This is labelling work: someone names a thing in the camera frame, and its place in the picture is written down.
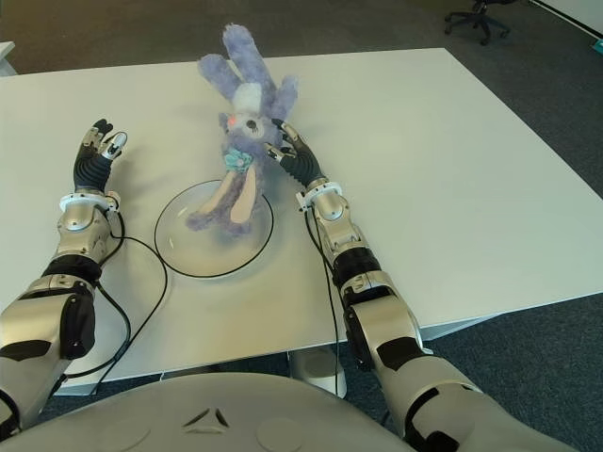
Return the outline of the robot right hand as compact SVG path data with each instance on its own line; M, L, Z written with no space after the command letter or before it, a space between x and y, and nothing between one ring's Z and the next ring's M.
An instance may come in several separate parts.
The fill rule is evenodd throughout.
M266 154L304 187L309 187L316 180L326 180L316 156L299 132L285 121L272 119L271 122L287 146L277 148L266 142Z

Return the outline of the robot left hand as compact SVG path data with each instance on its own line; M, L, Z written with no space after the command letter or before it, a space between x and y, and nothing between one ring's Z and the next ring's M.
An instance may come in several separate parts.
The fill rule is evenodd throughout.
M82 138L73 164L73 185L76 192L105 192L112 163L122 154L127 142L125 132L111 134L112 130L112 123L100 119Z

